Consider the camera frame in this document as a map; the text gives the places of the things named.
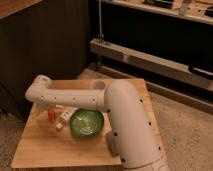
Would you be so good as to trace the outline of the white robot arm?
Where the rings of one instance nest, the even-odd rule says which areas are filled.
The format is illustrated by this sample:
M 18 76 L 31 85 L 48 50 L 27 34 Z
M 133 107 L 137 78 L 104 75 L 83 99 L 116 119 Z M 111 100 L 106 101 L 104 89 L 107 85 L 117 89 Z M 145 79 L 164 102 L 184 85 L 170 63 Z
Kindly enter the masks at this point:
M 52 80 L 38 75 L 25 93 L 37 104 L 65 105 L 107 112 L 124 171 L 170 171 L 136 87 L 115 79 L 104 89 L 53 89 Z

